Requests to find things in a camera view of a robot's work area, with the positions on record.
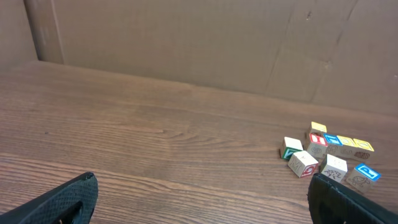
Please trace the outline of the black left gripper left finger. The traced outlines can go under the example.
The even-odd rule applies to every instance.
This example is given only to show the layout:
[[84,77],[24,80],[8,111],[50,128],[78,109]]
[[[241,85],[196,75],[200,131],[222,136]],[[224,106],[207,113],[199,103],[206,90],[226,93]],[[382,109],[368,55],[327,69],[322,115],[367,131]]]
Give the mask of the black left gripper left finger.
[[85,172],[1,215],[1,224],[89,224],[98,199],[98,181]]

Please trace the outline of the blue letter P block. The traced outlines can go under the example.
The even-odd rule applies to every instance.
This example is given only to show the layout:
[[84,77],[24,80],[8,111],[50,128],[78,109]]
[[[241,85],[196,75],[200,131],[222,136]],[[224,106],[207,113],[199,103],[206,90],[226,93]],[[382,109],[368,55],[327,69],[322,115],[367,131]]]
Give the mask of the blue letter P block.
[[352,170],[346,181],[358,191],[366,193],[372,189],[380,177],[379,172],[362,163]]

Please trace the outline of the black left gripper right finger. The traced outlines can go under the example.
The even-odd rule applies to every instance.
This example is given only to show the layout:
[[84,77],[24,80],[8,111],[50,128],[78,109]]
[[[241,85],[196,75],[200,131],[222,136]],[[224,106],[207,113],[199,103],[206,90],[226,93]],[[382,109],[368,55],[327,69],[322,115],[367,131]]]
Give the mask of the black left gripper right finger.
[[307,199],[315,224],[397,223],[397,214],[320,173],[313,175]]

